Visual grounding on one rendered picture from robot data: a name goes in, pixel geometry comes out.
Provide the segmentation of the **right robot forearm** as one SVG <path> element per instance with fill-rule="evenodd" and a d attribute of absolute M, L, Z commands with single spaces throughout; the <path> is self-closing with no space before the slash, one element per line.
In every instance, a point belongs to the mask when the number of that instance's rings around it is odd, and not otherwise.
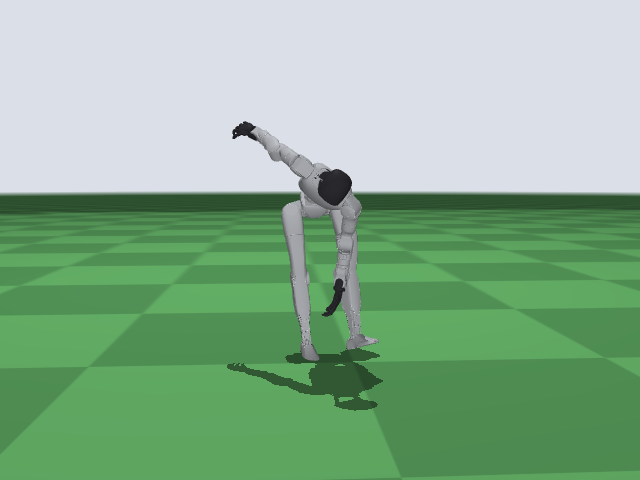
<path fill-rule="evenodd" d="M 257 138 L 256 141 L 262 144 L 268 152 L 274 152 L 279 149 L 279 140 L 269 134 L 267 130 L 262 130 L 261 128 L 256 127 L 250 133 L 255 135 Z"/>

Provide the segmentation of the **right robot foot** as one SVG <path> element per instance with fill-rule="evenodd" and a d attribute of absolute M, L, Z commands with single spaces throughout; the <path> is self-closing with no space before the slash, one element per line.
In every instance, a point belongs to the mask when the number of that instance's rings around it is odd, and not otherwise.
<path fill-rule="evenodd" d="M 319 360 L 320 359 L 319 355 L 316 352 L 313 344 L 312 345 L 308 344 L 308 340 L 307 339 L 305 340 L 305 343 L 306 343 L 305 346 L 303 346 L 303 342 L 302 341 L 301 341 L 301 344 L 300 344 L 300 349 L 301 349 L 303 358 L 305 358 L 307 360 L 312 360 L 312 361 Z"/>

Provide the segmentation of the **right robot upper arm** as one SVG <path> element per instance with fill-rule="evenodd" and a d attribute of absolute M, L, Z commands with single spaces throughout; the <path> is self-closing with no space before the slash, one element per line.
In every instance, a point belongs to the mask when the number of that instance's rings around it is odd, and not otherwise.
<path fill-rule="evenodd" d="M 283 161 L 297 176 L 307 178 L 314 170 L 312 163 L 305 156 L 297 154 L 282 143 L 279 144 L 278 150 L 274 152 L 268 152 L 267 150 L 271 159 L 273 161 Z"/>

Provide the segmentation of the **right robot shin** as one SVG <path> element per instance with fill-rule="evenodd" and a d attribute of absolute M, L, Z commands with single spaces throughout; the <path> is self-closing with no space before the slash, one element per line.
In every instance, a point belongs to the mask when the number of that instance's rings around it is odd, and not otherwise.
<path fill-rule="evenodd" d="M 303 275 L 296 275 L 294 280 L 290 272 L 290 281 L 292 286 L 293 304 L 296 316 L 298 318 L 303 346 L 306 345 L 305 340 L 308 340 L 308 344 L 311 344 L 310 336 L 310 298 L 308 284 L 305 281 Z"/>

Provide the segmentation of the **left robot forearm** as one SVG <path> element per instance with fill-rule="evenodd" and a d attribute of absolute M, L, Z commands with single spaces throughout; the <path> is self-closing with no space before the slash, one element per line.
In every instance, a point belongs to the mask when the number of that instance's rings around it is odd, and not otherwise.
<path fill-rule="evenodd" d="M 349 266 L 350 266 L 350 259 L 352 257 L 353 245 L 354 245 L 354 241 L 352 238 L 350 251 L 341 250 L 337 252 L 337 263 L 336 263 L 336 270 L 335 270 L 336 277 L 333 281 L 334 285 L 335 285 L 335 281 L 339 278 L 343 280 L 343 287 L 346 286 L 347 284 L 347 276 L 349 273 Z"/>

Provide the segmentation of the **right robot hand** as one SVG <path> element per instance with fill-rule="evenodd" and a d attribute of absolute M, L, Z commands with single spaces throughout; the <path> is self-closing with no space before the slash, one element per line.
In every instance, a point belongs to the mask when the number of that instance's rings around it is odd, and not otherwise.
<path fill-rule="evenodd" d="M 253 126 L 251 123 L 244 121 L 243 124 L 241 123 L 239 124 L 239 126 L 236 126 L 235 129 L 233 129 L 232 139 L 235 139 L 236 137 L 243 135 L 243 136 L 248 136 L 249 138 L 256 141 L 257 138 L 255 137 L 255 135 L 250 133 L 254 128 L 256 128 L 256 126 Z M 237 134 L 235 134 L 235 132 Z"/>

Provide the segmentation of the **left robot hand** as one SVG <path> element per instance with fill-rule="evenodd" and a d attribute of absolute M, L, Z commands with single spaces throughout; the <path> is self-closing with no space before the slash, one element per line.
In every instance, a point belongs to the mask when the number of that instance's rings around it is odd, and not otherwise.
<path fill-rule="evenodd" d="M 333 289 L 335 290 L 335 294 L 334 294 L 334 297 L 333 297 L 333 302 L 330 304 L 330 306 L 328 306 L 326 308 L 327 312 L 322 314 L 322 316 L 327 317 L 327 316 L 332 315 L 335 312 L 337 306 L 339 305 L 339 303 L 341 301 L 342 292 L 345 291 L 345 288 L 344 287 L 342 288 L 342 287 L 343 287 L 343 280 L 339 278 L 339 279 L 337 279 L 335 281 L 335 286 L 333 287 Z"/>

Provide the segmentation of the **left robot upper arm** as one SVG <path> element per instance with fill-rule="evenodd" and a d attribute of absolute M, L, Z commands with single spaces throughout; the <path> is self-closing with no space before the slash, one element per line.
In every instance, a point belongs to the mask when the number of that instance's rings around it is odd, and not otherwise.
<path fill-rule="evenodd" d="M 338 250 L 350 251 L 352 235 L 355 232 L 358 217 L 361 213 L 361 203 L 351 194 L 342 205 L 340 211 L 343 216 L 341 226 L 341 236 L 337 236 L 336 245 Z"/>

